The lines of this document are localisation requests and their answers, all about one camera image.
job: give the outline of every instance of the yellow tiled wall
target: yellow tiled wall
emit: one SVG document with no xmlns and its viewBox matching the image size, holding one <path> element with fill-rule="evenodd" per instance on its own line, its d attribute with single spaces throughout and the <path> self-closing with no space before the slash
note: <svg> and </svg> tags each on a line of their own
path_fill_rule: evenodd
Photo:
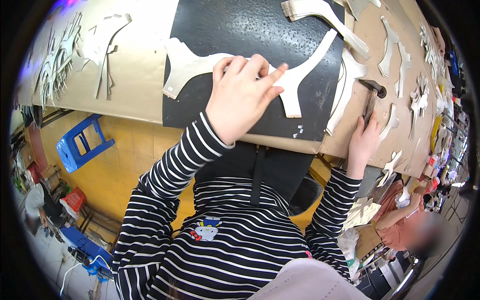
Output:
<svg viewBox="0 0 480 300">
<path fill-rule="evenodd" d="M 131 195 L 141 174 L 148 171 L 163 153 L 176 144 L 183 130 L 162 127 L 161 125 L 103 116 L 100 127 L 106 140 L 113 138 L 115 144 L 98 155 L 77 171 L 69 174 L 58 155 L 56 145 L 60 138 L 73 126 L 84 120 L 89 113 L 75 111 L 62 117 L 40 130 L 47 162 L 62 169 L 61 177 L 72 188 L 78 186 L 86 195 L 87 203 L 94 209 L 122 221 Z M 85 131 L 90 147 L 100 144 L 100 137 L 93 126 Z M 326 180 L 329 170 L 314 159 L 312 166 Z M 187 216 L 194 214 L 192 182 L 180 195 L 180 207 L 177 219 L 172 227 L 178 229 Z M 301 229 L 311 221 L 317 203 L 306 213 L 292 218 Z"/>
</svg>

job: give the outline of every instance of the pink shirt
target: pink shirt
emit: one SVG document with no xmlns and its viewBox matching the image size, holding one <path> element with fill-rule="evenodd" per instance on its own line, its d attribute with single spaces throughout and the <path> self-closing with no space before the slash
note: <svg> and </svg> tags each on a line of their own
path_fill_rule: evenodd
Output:
<svg viewBox="0 0 480 300">
<path fill-rule="evenodd" d="M 377 222 L 381 216 L 386 213 L 389 213 L 395 209 L 398 209 L 395 203 L 396 197 L 401 194 L 403 191 L 403 184 L 401 180 L 398 180 L 392 184 L 392 186 L 388 189 L 382 199 L 382 207 L 380 210 L 373 216 L 372 220 Z M 423 201 L 420 201 L 419 210 L 415 212 L 423 212 Z M 396 251 L 403 251 L 406 250 L 404 243 L 401 240 L 400 231 L 402 229 L 403 223 L 406 221 L 406 217 L 401 218 L 390 226 L 389 228 L 384 228 L 381 230 L 377 230 L 378 236 L 382 239 L 382 242 L 385 246 L 392 248 Z"/>
</svg>

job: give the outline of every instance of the hammer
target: hammer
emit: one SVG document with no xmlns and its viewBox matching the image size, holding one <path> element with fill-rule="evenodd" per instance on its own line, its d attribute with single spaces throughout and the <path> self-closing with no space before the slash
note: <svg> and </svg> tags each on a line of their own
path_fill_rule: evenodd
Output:
<svg viewBox="0 0 480 300">
<path fill-rule="evenodd" d="M 375 80 L 364 80 L 359 79 L 359 82 L 370 89 L 370 96 L 367 100 L 367 109 L 365 115 L 363 116 L 363 120 L 365 121 L 365 128 L 367 128 L 368 122 L 370 121 L 370 117 L 373 113 L 373 108 L 375 107 L 375 101 L 377 97 L 380 99 L 385 98 L 387 96 L 387 89 L 384 86 L 381 86 Z"/>
</svg>

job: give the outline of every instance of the hand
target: hand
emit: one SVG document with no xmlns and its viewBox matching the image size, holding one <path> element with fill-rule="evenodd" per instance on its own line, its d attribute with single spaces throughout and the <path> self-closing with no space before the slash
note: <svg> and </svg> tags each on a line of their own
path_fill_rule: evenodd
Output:
<svg viewBox="0 0 480 300">
<path fill-rule="evenodd" d="M 442 57 L 445 56 L 445 43 L 438 45 L 438 51 Z"/>
<path fill-rule="evenodd" d="M 381 126 L 377 121 L 377 113 L 375 111 L 373 111 L 365 131 L 363 128 L 363 118 L 359 117 L 357 129 L 353 133 L 348 146 L 347 176 L 354 179 L 363 178 L 367 162 L 377 148 Z"/>
<path fill-rule="evenodd" d="M 288 65 L 282 64 L 270 75 L 268 67 L 265 58 L 254 54 L 250 60 L 242 56 L 224 58 L 213 68 L 213 90 L 205 111 L 213 130 L 225 144 L 231 145 L 246 134 L 270 102 L 283 93 L 282 87 L 272 85 Z"/>
<path fill-rule="evenodd" d="M 48 220 L 47 220 L 47 215 L 45 214 L 45 211 L 39 208 L 38 212 L 40 213 L 40 223 L 42 224 L 43 227 L 48 227 Z"/>
<path fill-rule="evenodd" d="M 408 204 L 408 207 L 411 208 L 412 211 L 414 211 L 419 207 L 420 201 L 423 201 L 422 195 L 413 192 L 410 196 L 410 203 Z"/>
<path fill-rule="evenodd" d="M 433 188 L 433 181 L 435 180 L 435 178 L 433 178 L 432 180 L 427 181 L 427 186 L 426 186 L 426 187 L 427 187 L 427 190 L 430 190 L 430 189 Z"/>
</svg>

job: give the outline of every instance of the workbench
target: workbench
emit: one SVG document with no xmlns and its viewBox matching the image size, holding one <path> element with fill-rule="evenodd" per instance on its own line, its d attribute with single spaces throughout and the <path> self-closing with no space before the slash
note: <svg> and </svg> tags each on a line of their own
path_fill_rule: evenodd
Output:
<svg viewBox="0 0 480 300">
<path fill-rule="evenodd" d="M 345 9 L 345 23 L 369 47 L 369 60 L 363 60 L 355 51 L 353 57 L 358 63 L 368 66 L 368 74 L 364 79 L 376 80 L 387 89 L 387 96 L 377 101 L 375 110 L 382 126 L 388 121 L 391 103 L 397 104 L 399 127 L 391 129 L 388 136 L 381 143 L 376 155 L 369 162 L 370 165 L 383 168 L 391 160 L 393 151 L 402 150 L 401 162 L 395 171 L 414 177 L 419 177 L 425 166 L 425 158 L 429 152 L 430 134 L 436 116 L 436 98 L 434 86 L 430 76 L 430 65 L 424 62 L 425 51 L 420 46 L 420 22 L 427 26 L 433 44 L 434 35 L 428 26 L 415 0 L 381 0 L 381 8 L 369 4 L 360 14 L 360 22 L 353 23 L 349 9 Z M 72 71 L 67 76 L 67 89 L 60 95 L 60 100 L 47 106 L 68 108 L 102 115 L 109 115 L 132 120 L 162 123 L 162 83 L 164 82 L 164 68 L 166 51 L 163 41 L 170 38 L 173 18 L 178 1 L 145 0 L 139 2 L 104 0 L 95 3 L 78 2 L 52 15 L 45 25 L 39 29 L 36 41 L 32 44 L 31 56 L 36 65 L 43 61 L 42 53 L 46 53 L 46 44 L 50 31 L 61 33 L 65 24 L 76 12 L 82 12 L 80 36 L 85 37 L 90 28 L 98 24 L 104 17 L 113 14 L 128 13 L 132 22 L 118 31 L 111 44 L 116 45 L 116 51 L 108 54 L 109 73 L 113 80 L 111 95 L 107 100 L 94 98 L 94 80 L 97 71 L 96 65 L 90 61 L 81 72 Z M 390 61 L 390 77 L 380 74 L 377 64 L 384 54 L 384 40 L 386 32 L 380 17 L 385 16 L 390 27 L 398 34 L 407 53 L 411 56 L 411 69 L 407 69 L 404 81 L 403 98 L 395 96 L 393 84 L 398 80 L 400 54 L 397 45 L 394 45 Z M 428 80 L 430 93 L 428 107 L 423 118 L 416 123 L 415 139 L 408 138 L 411 127 L 410 91 L 417 87 L 417 76 L 423 73 Z M 20 104 L 40 105 L 38 92 L 31 93 L 34 87 L 35 70 L 31 73 L 23 72 L 19 79 L 18 100 Z M 324 153 L 346 158 L 348 143 L 356 127 L 358 116 L 365 110 L 369 90 L 355 82 L 352 97 L 345 109 L 342 120 L 337 126 L 334 135 L 325 135 L 322 142 L 279 138 L 273 136 L 258 136 L 247 134 L 242 140 L 275 146 L 291 151 L 304 153 Z M 420 138 L 417 151 L 413 149 Z M 405 172 L 405 166 L 412 159 L 410 172 Z"/>
</svg>

